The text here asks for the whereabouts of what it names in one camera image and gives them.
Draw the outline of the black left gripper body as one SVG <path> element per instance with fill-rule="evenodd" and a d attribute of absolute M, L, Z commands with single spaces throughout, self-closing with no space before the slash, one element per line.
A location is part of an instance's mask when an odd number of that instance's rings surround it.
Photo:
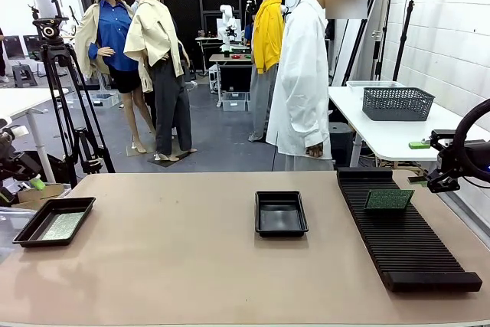
<path fill-rule="evenodd" d="M 41 166 L 26 152 L 1 154 L 1 183 L 10 178 L 29 181 L 40 172 Z"/>

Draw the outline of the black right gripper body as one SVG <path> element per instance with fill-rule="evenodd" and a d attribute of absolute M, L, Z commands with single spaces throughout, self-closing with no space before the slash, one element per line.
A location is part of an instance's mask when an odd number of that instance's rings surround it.
<path fill-rule="evenodd" d="M 451 142 L 438 154 L 438 169 L 452 178 L 488 178 L 489 142 L 466 141 L 462 147 Z"/>

